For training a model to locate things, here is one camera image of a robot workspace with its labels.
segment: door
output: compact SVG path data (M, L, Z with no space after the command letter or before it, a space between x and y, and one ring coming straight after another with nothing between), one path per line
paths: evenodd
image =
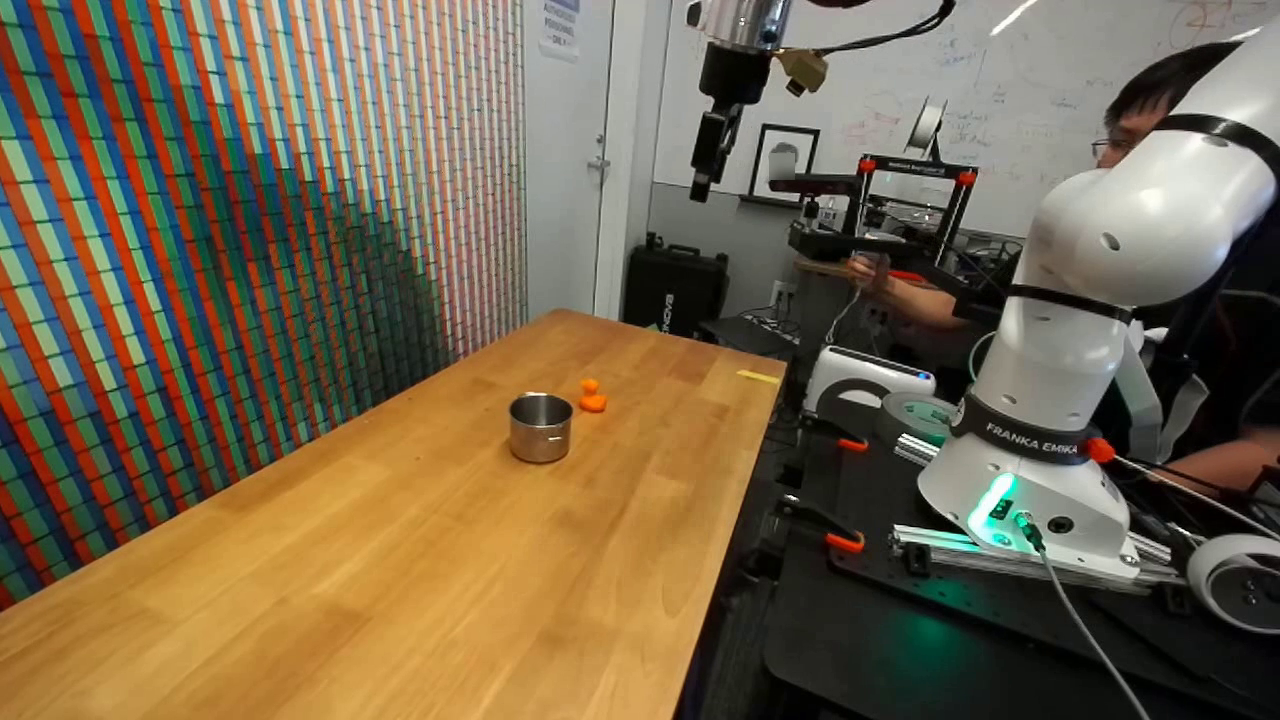
M593 312L616 0L523 0L528 315Z

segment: wooden table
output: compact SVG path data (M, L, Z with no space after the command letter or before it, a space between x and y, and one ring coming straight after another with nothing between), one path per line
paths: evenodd
M577 394L561 463L510 399ZM0 616L0 717L674 717L779 362L554 312Z

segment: metal cup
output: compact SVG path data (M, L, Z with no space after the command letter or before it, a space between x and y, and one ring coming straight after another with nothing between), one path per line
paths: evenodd
M521 390L512 399L512 454L523 463L557 463L568 451L573 402L554 390Z

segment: machine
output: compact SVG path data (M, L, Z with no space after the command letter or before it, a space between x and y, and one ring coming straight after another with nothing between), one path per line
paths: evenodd
M741 0L710 17L704 92L716 108L700 123L693 195L722 179L788 9ZM1120 359L1140 349L1134 309L1208 285L1276 201L1271 66L1280 22L1203 74L1125 165L1081 173L1044 195L956 438L921 470L921 494L960 531L910 531L910 544L1014 566L1051 563L1108 589L1153 584L1147 544L1089 454L1089 422Z

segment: colorful mosaic wall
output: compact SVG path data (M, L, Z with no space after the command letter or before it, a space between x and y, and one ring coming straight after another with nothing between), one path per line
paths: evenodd
M521 0L0 0L0 609L521 318Z

